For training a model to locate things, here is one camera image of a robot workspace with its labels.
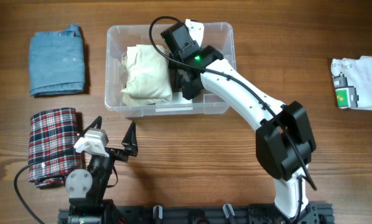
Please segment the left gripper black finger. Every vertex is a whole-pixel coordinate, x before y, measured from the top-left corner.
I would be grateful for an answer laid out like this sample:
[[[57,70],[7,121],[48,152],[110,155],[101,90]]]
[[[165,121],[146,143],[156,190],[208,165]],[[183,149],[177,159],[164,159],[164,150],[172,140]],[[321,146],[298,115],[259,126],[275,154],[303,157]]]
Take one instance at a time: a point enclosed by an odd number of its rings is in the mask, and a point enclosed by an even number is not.
[[[91,128],[101,129],[101,124],[102,117],[97,116],[96,119],[89,126],[87,126],[78,136],[83,137],[86,134],[86,132]]]
[[[129,156],[136,157],[138,154],[137,138],[136,138],[136,122],[133,121],[121,142],[124,146],[124,151]]]

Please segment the black cloth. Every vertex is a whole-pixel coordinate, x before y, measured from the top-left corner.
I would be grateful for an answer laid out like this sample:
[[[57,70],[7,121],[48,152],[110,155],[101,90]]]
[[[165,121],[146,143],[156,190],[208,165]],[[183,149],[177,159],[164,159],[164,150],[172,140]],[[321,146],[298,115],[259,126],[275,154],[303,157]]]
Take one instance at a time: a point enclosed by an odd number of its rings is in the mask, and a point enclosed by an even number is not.
[[[201,70],[186,68],[176,68],[174,74],[174,89],[182,90],[182,96],[191,100],[198,96],[203,90],[202,81],[200,78]]]

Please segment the cream cloth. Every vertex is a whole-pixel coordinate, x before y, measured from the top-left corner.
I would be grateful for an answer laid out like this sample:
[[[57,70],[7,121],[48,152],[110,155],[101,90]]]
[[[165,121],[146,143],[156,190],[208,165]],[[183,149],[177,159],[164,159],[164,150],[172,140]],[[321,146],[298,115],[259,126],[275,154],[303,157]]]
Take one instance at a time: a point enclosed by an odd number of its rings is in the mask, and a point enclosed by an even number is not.
[[[137,44],[127,48],[121,63],[128,78],[124,88],[126,106],[142,106],[172,101],[168,60],[163,46]]]

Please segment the red plaid cloth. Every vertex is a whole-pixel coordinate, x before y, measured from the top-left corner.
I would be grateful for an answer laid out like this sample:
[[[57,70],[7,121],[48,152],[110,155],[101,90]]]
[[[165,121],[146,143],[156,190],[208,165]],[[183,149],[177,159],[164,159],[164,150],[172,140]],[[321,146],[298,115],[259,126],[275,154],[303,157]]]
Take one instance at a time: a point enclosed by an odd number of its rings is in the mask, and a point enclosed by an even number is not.
[[[68,174],[82,168],[81,155],[73,148],[77,129],[75,108],[45,110],[31,117],[28,182],[39,189],[59,187]]]

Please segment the white printed t-shirt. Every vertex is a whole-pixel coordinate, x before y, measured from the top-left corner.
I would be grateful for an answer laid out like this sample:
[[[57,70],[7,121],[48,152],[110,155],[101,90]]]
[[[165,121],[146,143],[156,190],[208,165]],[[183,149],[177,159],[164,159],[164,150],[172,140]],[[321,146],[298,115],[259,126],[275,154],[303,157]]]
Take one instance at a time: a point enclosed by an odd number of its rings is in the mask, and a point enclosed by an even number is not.
[[[372,111],[372,56],[335,58],[330,70],[339,108]]]

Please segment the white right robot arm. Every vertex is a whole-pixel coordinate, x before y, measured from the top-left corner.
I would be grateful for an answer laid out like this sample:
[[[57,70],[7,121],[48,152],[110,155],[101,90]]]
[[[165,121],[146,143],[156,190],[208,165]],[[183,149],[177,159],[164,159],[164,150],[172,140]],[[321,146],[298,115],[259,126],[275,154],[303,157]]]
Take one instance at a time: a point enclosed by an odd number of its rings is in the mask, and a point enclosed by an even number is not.
[[[175,89],[191,100],[206,89],[237,111],[256,134],[256,157],[274,178],[274,204],[284,218],[296,223],[309,201],[305,185],[313,181],[308,164],[316,149],[305,108],[287,105],[260,91],[242,77],[217,49],[202,48],[192,38],[192,28],[176,22],[161,32],[167,45],[169,67],[175,70]]]

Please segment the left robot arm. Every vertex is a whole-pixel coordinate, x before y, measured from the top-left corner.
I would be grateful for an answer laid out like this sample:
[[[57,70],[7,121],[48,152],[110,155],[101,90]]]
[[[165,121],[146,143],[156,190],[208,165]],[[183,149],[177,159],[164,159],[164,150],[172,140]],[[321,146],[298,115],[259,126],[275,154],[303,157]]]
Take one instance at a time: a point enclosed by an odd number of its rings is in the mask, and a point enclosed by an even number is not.
[[[112,174],[117,174],[114,163],[127,162],[138,154],[136,123],[132,122],[121,142],[122,149],[108,147],[107,133],[101,128],[102,117],[98,116],[80,134],[74,145],[77,153],[87,153],[90,162],[84,169],[72,171],[66,178],[70,207],[60,210],[59,223],[126,223],[126,218],[117,209],[113,200],[104,199]]]

